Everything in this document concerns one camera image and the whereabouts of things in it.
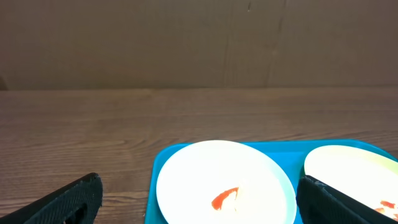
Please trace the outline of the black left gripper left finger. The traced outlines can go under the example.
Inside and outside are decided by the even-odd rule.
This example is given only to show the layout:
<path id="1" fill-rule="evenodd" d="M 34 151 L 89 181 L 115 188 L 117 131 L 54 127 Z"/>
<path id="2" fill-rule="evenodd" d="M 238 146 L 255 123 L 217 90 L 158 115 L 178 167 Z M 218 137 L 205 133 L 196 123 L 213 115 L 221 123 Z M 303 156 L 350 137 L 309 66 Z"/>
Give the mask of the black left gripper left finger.
<path id="1" fill-rule="evenodd" d="M 1 224 L 93 224 L 103 201 L 103 184 L 89 173 L 1 218 Z"/>

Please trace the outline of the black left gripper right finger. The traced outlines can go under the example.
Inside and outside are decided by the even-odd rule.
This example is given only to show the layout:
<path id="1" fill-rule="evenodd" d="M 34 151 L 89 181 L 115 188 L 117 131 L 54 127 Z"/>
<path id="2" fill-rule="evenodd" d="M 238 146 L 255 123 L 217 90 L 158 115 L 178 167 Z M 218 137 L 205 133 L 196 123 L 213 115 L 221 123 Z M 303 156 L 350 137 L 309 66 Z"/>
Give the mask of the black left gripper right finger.
<path id="1" fill-rule="evenodd" d="M 299 180 L 296 201 L 303 224 L 397 224 L 310 175 Z"/>

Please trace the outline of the white plate with ketchup streak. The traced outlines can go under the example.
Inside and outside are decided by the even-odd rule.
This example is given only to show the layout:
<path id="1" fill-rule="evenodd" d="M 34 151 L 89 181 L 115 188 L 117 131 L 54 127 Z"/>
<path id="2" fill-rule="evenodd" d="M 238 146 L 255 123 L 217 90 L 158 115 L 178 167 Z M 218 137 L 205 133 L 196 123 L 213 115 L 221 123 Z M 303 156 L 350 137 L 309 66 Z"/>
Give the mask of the white plate with ketchup streak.
<path id="1" fill-rule="evenodd" d="M 293 224 L 295 191 L 261 151 L 232 141 L 185 146 L 162 166 L 157 202 L 169 224 Z"/>

